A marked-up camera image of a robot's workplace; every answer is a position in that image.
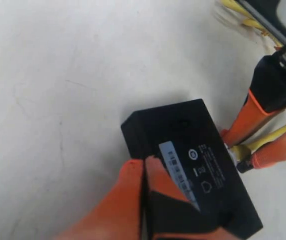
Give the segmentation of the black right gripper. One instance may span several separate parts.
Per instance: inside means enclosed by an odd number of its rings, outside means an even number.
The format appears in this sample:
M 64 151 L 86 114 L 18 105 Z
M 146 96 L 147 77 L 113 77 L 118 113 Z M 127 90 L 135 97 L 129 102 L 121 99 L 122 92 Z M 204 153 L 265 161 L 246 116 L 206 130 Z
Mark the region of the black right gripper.
M 286 45 L 286 26 L 277 16 L 279 0 L 239 0 L 263 27 Z M 286 52 L 283 57 L 286 65 Z M 261 129 L 286 109 L 286 67 L 276 55 L 264 56 L 256 65 L 245 102 L 231 127 L 222 134 L 224 143 L 233 147 Z

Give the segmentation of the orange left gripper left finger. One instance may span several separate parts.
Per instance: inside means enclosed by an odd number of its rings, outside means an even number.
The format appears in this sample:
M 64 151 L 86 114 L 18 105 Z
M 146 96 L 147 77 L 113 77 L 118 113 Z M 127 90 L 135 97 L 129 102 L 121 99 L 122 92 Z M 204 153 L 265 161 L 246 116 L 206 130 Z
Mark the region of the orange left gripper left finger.
M 57 240 L 139 240 L 144 162 L 131 159 L 122 166 L 116 184 L 99 204 Z

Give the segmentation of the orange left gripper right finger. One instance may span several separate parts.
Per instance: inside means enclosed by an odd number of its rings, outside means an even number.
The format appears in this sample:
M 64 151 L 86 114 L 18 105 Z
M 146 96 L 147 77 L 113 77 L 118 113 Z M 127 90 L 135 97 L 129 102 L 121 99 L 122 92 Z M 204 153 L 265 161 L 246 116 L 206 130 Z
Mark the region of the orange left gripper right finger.
M 161 160 L 145 160 L 150 240 L 224 240 L 226 231 L 212 224 L 179 190 Z

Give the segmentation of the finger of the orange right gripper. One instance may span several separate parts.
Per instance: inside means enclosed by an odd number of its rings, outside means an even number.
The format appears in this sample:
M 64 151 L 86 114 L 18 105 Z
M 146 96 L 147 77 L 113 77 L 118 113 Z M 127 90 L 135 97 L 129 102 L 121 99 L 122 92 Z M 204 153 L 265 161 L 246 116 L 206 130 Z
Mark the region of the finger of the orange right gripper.
M 237 169 L 245 173 L 286 161 L 286 132 L 280 129 L 250 144 L 237 146 Z

